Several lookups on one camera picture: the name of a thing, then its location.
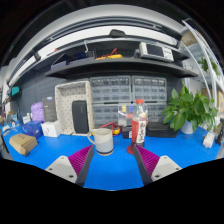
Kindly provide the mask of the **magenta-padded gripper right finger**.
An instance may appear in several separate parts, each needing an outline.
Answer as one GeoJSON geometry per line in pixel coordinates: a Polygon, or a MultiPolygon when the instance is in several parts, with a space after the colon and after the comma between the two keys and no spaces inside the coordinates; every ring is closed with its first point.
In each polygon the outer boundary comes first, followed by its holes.
{"type": "Polygon", "coordinates": [[[159,157],[137,145],[134,146],[133,150],[144,185],[181,170],[181,167],[167,155],[159,157]]]}

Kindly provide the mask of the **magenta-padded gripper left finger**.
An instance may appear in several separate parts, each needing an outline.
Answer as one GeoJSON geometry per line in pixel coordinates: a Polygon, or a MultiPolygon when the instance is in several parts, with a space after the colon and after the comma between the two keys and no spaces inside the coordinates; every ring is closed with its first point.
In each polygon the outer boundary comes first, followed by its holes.
{"type": "Polygon", "coordinates": [[[70,156],[60,156],[46,170],[79,186],[85,184],[94,146],[87,146],[70,156]]]}

